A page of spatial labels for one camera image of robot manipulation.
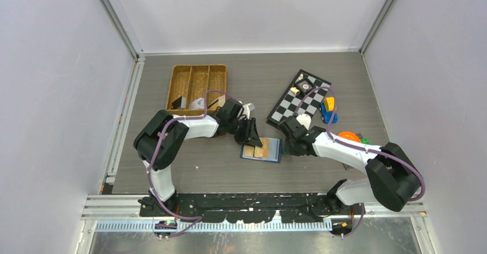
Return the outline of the blue card holder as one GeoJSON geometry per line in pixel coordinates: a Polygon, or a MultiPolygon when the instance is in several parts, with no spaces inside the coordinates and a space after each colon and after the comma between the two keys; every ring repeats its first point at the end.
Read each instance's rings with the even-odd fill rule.
{"type": "Polygon", "coordinates": [[[256,157],[244,157],[242,153],[243,149],[241,149],[240,154],[240,158],[242,159],[279,163],[281,160],[281,155],[283,154],[283,142],[280,138],[270,138],[269,157],[266,159],[256,157]]]}

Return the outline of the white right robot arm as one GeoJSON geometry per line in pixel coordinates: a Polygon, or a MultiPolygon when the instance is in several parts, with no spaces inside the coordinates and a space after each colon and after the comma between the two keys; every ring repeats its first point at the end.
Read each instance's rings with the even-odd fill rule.
{"type": "Polygon", "coordinates": [[[290,116],[279,123],[286,151],[293,156],[333,159],[366,176],[361,180],[342,179],[327,192],[325,201],[333,213],[342,214],[350,206],[365,202],[378,202],[400,212],[409,201],[424,195],[423,177],[397,144],[358,143],[325,128],[310,128],[309,119],[304,115],[290,116]]]}

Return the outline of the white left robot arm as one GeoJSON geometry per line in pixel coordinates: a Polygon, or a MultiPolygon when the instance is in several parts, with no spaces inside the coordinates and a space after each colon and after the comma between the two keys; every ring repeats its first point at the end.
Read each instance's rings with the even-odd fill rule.
{"type": "Polygon", "coordinates": [[[256,119],[240,101],[228,99],[212,114],[176,116],[159,110],[134,140],[134,148],[144,162],[149,177],[149,191],[155,197],[154,208],[163,216],[176,209],[172,197],[171,164],[182,143],[193,138],[212,138],[231,134],[239,145],[262,147],[256,119]]]}

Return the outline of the tan credit card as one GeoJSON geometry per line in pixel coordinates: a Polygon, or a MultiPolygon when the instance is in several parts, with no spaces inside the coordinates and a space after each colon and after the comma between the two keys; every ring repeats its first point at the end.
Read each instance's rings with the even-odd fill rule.
{"type": "Polygon", "coordinates": [[[242,149],[243,149],[242,155],[244,157],[254,157],[254,152],[255,152],[255,147],[254,146],[245,145],[245,146],[243,146],[242,149]]]}

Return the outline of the gold VIP credit card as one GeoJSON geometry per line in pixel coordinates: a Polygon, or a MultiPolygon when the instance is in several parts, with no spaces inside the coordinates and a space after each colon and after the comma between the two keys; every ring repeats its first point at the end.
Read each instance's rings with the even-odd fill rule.
{"type": "Polygon", "coordinates": [[[254,157],[266,159],[269,157],[270,138],[260,137],[261,147],[254,147],[254,157]]]}

